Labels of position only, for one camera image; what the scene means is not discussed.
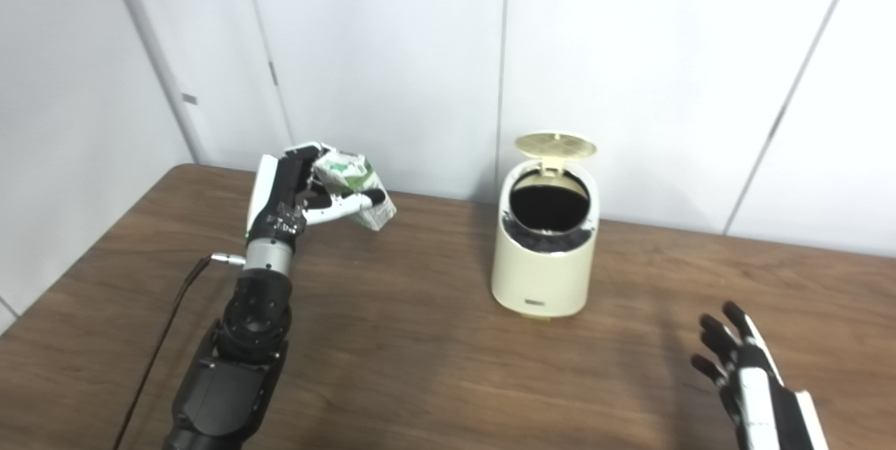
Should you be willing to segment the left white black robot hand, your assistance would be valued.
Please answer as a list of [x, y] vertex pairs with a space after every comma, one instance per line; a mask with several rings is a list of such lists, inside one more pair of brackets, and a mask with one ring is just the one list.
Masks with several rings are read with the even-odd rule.
[[309, 226], [351, 218], [379, 231], [397, 213], [369, 159], [325, 143], [263, 155], [255, 175], [246, 221], [246, 242], [295, 246]]

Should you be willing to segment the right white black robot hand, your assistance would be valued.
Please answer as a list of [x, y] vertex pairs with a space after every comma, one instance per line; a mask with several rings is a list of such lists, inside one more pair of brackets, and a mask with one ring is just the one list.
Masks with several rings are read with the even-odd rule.
[[692, 367], [717, 389], [739, 449], [827, 449], [812, 395], [793, 391], [751, 316], [733, 301], [721, 307], [730, 325], [701, 315], [701, 342], [715, 360], [694, 354]]

